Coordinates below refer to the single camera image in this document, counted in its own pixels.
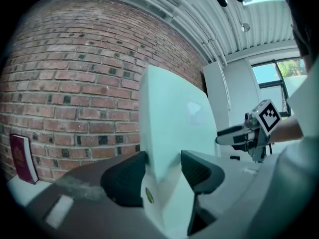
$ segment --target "white wall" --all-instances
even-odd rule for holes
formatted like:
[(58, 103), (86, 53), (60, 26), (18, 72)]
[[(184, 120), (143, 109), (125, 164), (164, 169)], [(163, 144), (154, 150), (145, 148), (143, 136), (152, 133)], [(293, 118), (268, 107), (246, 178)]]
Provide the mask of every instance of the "white wall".
[(250, 112), (262, 101), (257, 79), (246, 59), (229, 63), (223, 71), (231, 104), (230, 126), (242, 124), (245, 113)]

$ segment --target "red brick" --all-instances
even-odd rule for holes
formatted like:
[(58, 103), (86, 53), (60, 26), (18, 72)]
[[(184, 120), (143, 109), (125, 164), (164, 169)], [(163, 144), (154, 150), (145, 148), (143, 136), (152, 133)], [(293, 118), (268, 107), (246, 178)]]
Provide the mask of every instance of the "red brick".
[(8, 123), (10, 125), (15, 125), (15, 126), (20, 126), (20, 127), (28, 127), (28, 122), (29, 122), (28, 118), (10, 116)]
[(7, 147), (7, 146), (0, 144), (0, 152), (5, 154), (6, 156), (12, 157), (10, 147)]
[(79, 161), (60, 160), (59, 163), (60, 167), (65, 170), (71, 170), (73, 168), (80, 166)]
[(23, 64), (23, 70), (24, 71), (31, 71), (35, 69), (37, 62), (29, 62)]
[(64, 120), (73, 120), (75, 119), (76, 109), (68, 108), (56, 108), (55, 109), (55, 118), (64, 119)]
[(27, 87), (29, 85), (29, 82), (19, 82), (18, 83), (18, 86), (16, 87), (16, 90), (17, 91), (23, 91), (23, 90), (26, 90)]
[(89, 108), (83, 108), (79, 112), (79, 119), (83, 120), (100, 120), (101, 118), (101, 111), (96, 109), (89, 109)]
[(5, 135), (10, 135), (12, 133), (11, 129), (12, 129), (11, 127), (3, 125), (3, 133)]
[(114, 55), (115, 55), (115, 53), (116, 53), (116, 52), (113, 51), (113, 50), (103, 50), (102, 53), (101, 53), (101, 55), (106, 56), (106, 57), (111, 57), (111, 58), (113, 58)]
[(92, 98), (92, 107), (115, 108), (115, 100), (110, 98)]
[(93, 164), (95, 163), (94, 160), (83, 160), (81, 161), (81, 165), (90, 165), (90, 164)]
[(52, 178), (50, 169), (36, 167), (36, 173), (39, 177)]
[(72, 71), (58, 71), (54, 78), (56, 80), (74, 80), (77, 72)]
[(32, 93), (24, 93), (22, 94), (21, 102), (30, 103), (32, 101)]
[(131, 56), (128, 56), (128, 55), (122, 55), (121, 54), (119, 59), (121, 59), (123, 61), (126, 61), (126, 62), (129, 62), (129, 63), (132, 63), (132, 64), (135, 63), (135, 58), (131, 57)]
[(44, 121), (44, 129), (49, 131), (86, 133), (87, 125), (83, 122), (48, 120)]
[(25, 106), (24, 114), (52, 118), (54, 116), (54, 107)]
[(55, 135), (55, 144), (63, 146), (73, 146), (74, 145), (74, 136), (68, 134), (56, 134)]
[(125, 110), (138, 110), (139, 102), (127, 101), (127, 100), (118, 100), (118, 108)]
[(6, 146), (10, 146), (10, 137), (6, 135), (1, 135), (1, 140), (0, 142)]
[(42, 119), (29, 119), (29, 128), (30, 129), (43, 129), (43, 120)]
[(21, 134), (21, 131), (22, 131), (21, 128), (12, 127), (12, 128), (10, 129), (10, 133), (13, 133), (13, 134)]
[(9, 117), (8, 115), (0, 115), (0, 123), (1, 124), (5, 124), (5, 125), (8, 125), (8, 122), (9, 122)]
[(119, 60), (115, 60), (112, 58), (105, 58), (103, 61), (104, 65), (108, 65), (108, 66), (114, 66), (114, 67), (122, 67), (123, 66), (123, 62), (119, 61)]
[(71, 105), (73, 105), (73, 106), (89, 106), (90, 99), (87, 97), (72, 96), (71, 97)]
[(44, 70), (39, 74), (39, 80), (52, 80), (55, 70)]
[(73, 59), (73, 60), (94, 62), (94, 63), (101, 63), (101, 60), (103, 60), (103, 57), (101, 56), (92, 55), (92, 54), (80, 54), (80, 53), (69, 54), (66, 58)]
[(89, 70), (95, 73), (109, 74), (110, 67), (105, 65), (92, 64)]
[(6, 104), (0, 103), (0, 112), (5, 113), (6, 111)]
[(34, 133), (37, 135), (37, 141), (40, 143), (53, 144), (53, 134), (51, 133)]
[(107, 89), (107, 96), (110, 97), (117, 97), (117, 98), (130, 98), (130, 91), (127, 90), (122, 90), (122, 89), (118, 89), (118, 88), (113, 88), (113, 87), (108, 87)]
[(81, 28), (79, 28), (79, 27), (75, 27), (75, 28), (68, 28), (66, 31), (67, 32), (73, 32), (73, 33), (79, 33), (79, 32), (81, 32)]
[(81, 159), (86, 157), (86, 150), (50, 147), (48, 155), (50, 157)]
[(18, 115), (23, 114), (24, 105), (10, 105), (10, 104), (8, 104), (6, 107), (7, 107), (6, 112), (18, 114)]
[(51, 45), (46, 51), (76, 51), (76, 45)]
[(80, 93), (81, 84), (80, 83), (60, 83), (60, 92), (70, 92), (70, 93)]
[(128, 121), (130, 116), (128, 112), (108, 111), (108, 120)]
[(152, 57), (152, 54), (149, 51), (147, 51), (147, 50), (138, 48), (138, 52), (143, 54), (143, 55), (145, 55), (145, 56)]
[(139, 134), (128, 134), (127, 135), (127, 143), (139, 143), (140, 135)]
[(3, 92), (15, 91), (17, 86), (17, 83), (2, 83), (0, 85), (0, 90)]
[(3, 171), (4, 171), (4, 172), (7, 172), (7, 173), (9, 173), (9, 174), (12, 174), (13, 176), (16, 175), (16, 170), (15, 170), (14, 167), (9, 166), (9, 165), (3, 163), (3, 164), (2, 164), (2, 168), (3, 168)]
[(40, 61), (38, 62), (37, 69), (66, 69), (68, 66), (67, 61)]
[(141, 66), (141, 67), (146, 67), (147, 63), (145, 61), (143, 61), (143, 60), (137, 59), (136, 60), (136, 65), (137, 66)]
[(75, 80), (81, 82), (95, 82), (95, 75), (91, 73), (80, 73), (76, 74)]
[(1, 82), (1, 83), (7, 82), (8, 79), (9, 79), (9, 74), (2, 74), (2, 75), (1, 75), (0, 82)]
[(51, 104), (62, 105), (64, 101), (64, 95), (53, 94), (51, 98)]
[(42, 93), (34, 93), (32, 94), (31, 102), (36, 104), (45, 104), (48, 95)]
[(59, 83), (58, 82), (30, 82), (28, 90), (37, 90), (37, 91), (58, 91)]
[(69, 70), (75, 71), (87, 71), (89, 68), (91, 68), (91, 64), (85, 62), (70, 62), (68, 66)]
[(129, 50), (116, 44), (109, 44), (109, 49), (126, 54)]
[(109, 135), (108, 136), (108, 145), (115, 145), (115, 136), (114, 135)]
[(10, 166), (14, 166), (12, 158), (4, 155), (3, 153), (0, 154), (0, 161), (1, 161), (1, 163), (5, 163), (5, 164), (8, 164)]
[(0, 102), (10, 102), (12, 94), (11, 93), (1, 93), (0, 95)]
[(31, 143), (31, 153), (32, 155), (45, 156), (44, 145)]
[(41, 157), (40, 158), (40, 163), (36, 162), (36, 164), (43, 166), (43, 167), (49, 167), (49, 168), (54, 168), (56, 167), (54, 165), (54, 159), (50, 159), (50, 158), (44, 158)]
[(60, 179), (67, 171), (52, 170), (53, 178)]
[(136, 123), (118, 123), (116, 125), (116, 133), (124, 132), (138, 132), (138, 126)]
[(99, 137), (97, 135), (94, 136), (77, 136), (77, 144), (80, 146), (98, 146), (99, 145)]
[(132, 66), (131, 71), (142, 74), (144, 72), (144, 67)]
[(65, 53), (50, 53), (47, 57), (48, 60), (62, 60)]
[(94, 148), (91, 149), (93, 158), (109, 158), (115, 156), (114, 148)]
[(138, 122), (139, 121), (139, 113), (131, 113), (130, 121)]
[(67, 38), (63, 38), (63, 39), (59, 39), (56, 44), (71, 44), (73, 42), (72, 39), (67, 39)]
[(120, 84), (120, 80), (118, 78), (115, 78), (115, 77), (101, 75), (101, 76), (99, 76), (97, 83), (103, 84), (103, 85), (108, 85), (108, 86), (118, 87)]
[(89, 123), (90, 133), (113, 133), (113, 123)]
[(37, 71), (33, 71), (33, 72), (30, 72), (30, 75), (29, 75), (29, 80), (31, 81), (34, 81), (38, 78), (40, 72), (37, 72)]
[(141, 80), (141, 75), (140, 74), (134, 74), (133, 80), (139, 82)]
[(14, 94), (10, 94), (10, 96), (12, 97), (11, 100), (8, 100), (8, 102), (21, 102), (22, 100), (22, 94), (21, 93), (14, 93)]
[(107, 87), (100, 86), (100, 85), (84, 85), (82, 93), (106, 95)]
[(139, 90), (139, 84), (130, 80), (121, 80), (121, 86), (127, 89)]
[(123, 146), (121, 147), (122, 155), (133, 154), (135, 153), (135, 145), (133, 146)]

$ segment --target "white plastic panel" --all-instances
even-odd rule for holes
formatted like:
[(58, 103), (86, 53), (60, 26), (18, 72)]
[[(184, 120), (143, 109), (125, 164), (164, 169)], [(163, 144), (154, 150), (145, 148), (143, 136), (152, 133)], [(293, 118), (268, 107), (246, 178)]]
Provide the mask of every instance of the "white plastic panel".
[(144, 211), (168, 238), (184, 239), (194, 192), (181, 171), (180, 153), (220, 156), (213, 113), (203, 91), (159, 67), (147, 66), (139, 93), (140, 145), (149, 158), (141, 191)]
[(261, 99), (270, 99), (279, 112), (283, 112), (283, 98), (281, 86), (269, 87), (260, 90)]

